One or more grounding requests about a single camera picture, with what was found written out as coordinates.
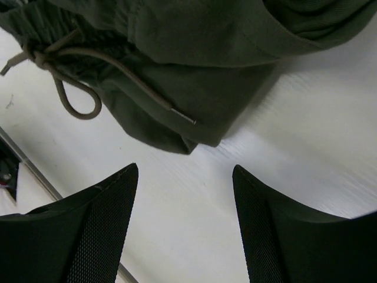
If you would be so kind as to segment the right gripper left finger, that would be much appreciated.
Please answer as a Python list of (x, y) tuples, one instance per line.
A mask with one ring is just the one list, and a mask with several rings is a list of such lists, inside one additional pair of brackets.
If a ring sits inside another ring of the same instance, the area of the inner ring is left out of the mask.
[(1, 217), (2, 282), (114, 282), (138, 183), (130, 164), (26, 214)]

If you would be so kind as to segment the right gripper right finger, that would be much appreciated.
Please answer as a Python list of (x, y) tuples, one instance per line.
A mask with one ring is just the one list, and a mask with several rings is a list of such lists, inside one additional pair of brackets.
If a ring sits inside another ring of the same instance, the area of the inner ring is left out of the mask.
[(250, 282), (376, 281), (376, 213), (346, 219), (321, 212), (241, 166), (232, 179)]

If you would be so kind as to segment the olive green shorts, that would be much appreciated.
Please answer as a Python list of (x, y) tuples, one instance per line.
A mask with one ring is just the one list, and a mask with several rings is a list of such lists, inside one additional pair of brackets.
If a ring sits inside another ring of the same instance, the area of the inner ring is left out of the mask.
[(172, 153), (217, 146), (275, 65), (344, 44), (375, 1), (2, 1), (1, 28), (80, 120)]

